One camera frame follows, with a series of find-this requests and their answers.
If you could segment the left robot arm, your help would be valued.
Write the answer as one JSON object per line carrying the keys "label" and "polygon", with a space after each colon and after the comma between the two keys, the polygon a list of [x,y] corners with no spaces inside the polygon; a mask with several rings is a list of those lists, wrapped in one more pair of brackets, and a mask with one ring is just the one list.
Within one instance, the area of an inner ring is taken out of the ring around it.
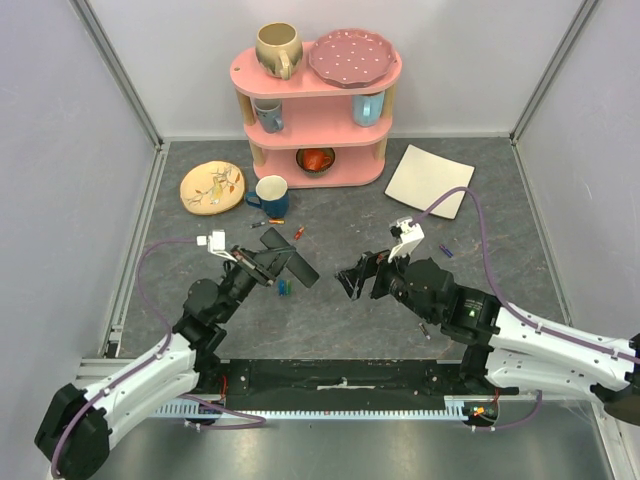
{"label": "left robot arm", "polygon": [[255,286],[273,285],[298,256],[283,240],[261,251],[236,246],[218,254],[224,259],[221,281],[195,281],[182,316],[166,325],[158,344],[88,387],[68,383],[53,395],[34,439],[53,478],[90,478],[119,441],[157,408],[193,389],[215,389],[220,378],[215,351],[226,335],[223,324]]}

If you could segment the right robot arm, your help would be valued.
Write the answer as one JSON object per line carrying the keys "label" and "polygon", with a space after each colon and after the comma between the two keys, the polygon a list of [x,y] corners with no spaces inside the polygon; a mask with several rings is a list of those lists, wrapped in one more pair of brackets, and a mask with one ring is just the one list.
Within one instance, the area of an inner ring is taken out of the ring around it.
{"label": "right robot arm", "polygon": [[599,403],[631,425],[639,423],[639,340],[593,334],[543,319],[497,296],[455,282],[428,258],[366,252],[335,275],[350,299],[393,297],[443,335],[466,345],[458,381],[477,394],[490,385],[540,390]]}

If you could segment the black remote control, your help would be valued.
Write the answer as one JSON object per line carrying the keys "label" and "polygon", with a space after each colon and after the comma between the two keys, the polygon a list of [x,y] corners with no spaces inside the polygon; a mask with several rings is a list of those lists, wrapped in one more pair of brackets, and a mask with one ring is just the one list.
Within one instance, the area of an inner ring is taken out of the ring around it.
{"label": "black remote control", "polygon": [[[260,241],[266,248],[293,246],[275,228],[269,228]],[[298,252],[286,260],[285,267],[306,288],[311,288],[320,278],[319,273]]]}

